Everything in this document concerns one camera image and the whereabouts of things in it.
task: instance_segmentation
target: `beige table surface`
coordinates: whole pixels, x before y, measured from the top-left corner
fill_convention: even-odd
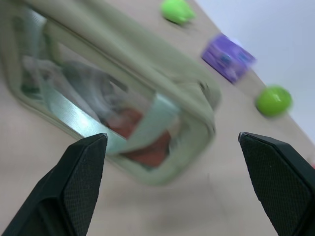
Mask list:
[[[192,1],[197,18],[184,28],[161,18],[160,0],[109,1],[196,59],[207,40],[219,32]],[[304,157],[312,155],[314,146],[289,116],[267,120],[259,114],[253,100],[262,83],[253,73],[233,86],[209,69],[223,94],[213,145],[164,187],[139,184],[106,163],[89,236],[277,235],[253,191],[238,133],[249,131],[289,142]],[[17,103],[1,73],[0,232],[74,141]]]

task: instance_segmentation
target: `purple box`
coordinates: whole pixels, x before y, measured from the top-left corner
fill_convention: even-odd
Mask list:
[[[202,59],[231,83],[238,81],[256,59],[224,34],[212,40],[202,54]]]

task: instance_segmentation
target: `red item inside pouch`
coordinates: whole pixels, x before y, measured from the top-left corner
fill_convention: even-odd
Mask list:
[[[120,118],[108,121],[108,127],[128,139],[134,132],[143,115],[134,109],[124,109],[119,113]],[[151,145],[135,151],[122,153],[123,156],[150,167],[158,167],[168,155],[168,145],[171,141],[169,132],[165,131]]]

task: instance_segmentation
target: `purple toy block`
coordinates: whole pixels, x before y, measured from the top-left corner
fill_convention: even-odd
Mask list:
[[[251,54],[224,34],[218,35],[208,44],[202,59],[231,83],[238,81],[256,61]]]

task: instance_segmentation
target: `white wall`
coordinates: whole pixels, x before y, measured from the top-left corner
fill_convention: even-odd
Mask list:
[[[315,142],[315,1],[196,0],[257,58],[255,72],[294,99],[291,116]]]

